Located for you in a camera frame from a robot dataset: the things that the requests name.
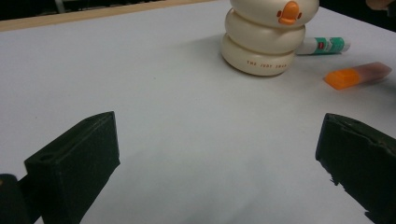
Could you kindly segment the white and green glue stick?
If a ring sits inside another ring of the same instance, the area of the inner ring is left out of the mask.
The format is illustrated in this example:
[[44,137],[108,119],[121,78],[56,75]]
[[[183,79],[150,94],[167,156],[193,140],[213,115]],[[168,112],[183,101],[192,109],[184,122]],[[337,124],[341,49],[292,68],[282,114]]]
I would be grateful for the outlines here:
[[306,37],[297,55],[339,54],[349,50],[351,42],[343,37]]

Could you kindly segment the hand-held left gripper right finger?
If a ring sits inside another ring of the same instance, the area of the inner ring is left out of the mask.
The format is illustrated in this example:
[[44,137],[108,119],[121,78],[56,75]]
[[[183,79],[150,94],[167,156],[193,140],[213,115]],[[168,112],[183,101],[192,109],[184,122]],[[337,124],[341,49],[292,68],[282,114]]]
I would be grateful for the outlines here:
[[374,224],[396,224],[396,139],[358,120],[328,113],[316,160]]

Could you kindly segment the orange highlighter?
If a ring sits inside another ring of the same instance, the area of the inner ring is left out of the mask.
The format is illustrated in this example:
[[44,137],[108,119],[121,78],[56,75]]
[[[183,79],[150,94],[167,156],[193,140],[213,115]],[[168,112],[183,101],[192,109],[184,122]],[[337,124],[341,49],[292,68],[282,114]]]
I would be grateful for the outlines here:
[[361,83],[386,77],[392,69],[384,63],[366,63],[330,72],[324,81],[336,90],[343,90]]

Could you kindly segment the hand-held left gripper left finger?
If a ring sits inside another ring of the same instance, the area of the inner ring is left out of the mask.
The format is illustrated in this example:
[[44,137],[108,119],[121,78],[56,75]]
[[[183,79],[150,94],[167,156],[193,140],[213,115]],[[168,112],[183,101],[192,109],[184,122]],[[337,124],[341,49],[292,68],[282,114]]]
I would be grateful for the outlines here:
[[79,224],[120,165],[115,113],[82,120],[24,164],[45,224]]

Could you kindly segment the cream ringed duck pen holder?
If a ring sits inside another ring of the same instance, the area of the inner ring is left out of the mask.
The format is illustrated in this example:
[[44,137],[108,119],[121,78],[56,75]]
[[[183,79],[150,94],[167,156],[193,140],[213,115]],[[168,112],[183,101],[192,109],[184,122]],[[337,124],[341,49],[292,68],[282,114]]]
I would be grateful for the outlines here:
[[289,69],[319,0],[230,0],[220,52],[232,67],[255,76]]

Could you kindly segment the wooden table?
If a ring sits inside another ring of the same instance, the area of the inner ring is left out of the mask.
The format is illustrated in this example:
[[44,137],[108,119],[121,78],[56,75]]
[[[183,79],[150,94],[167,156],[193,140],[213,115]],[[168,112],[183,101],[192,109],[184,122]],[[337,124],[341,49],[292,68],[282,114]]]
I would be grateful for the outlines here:
[[63,14],[38,16],[31,18],[0,21],[0,32],[34,28],[46,25],[56,25],[74,21],[85,21],[104,17],[117,16],[128,13],[147,11],[152,9],[178,7],[190,4],[212,2],[214,0],[163,0],[139,3],[121,7],[106,7]]

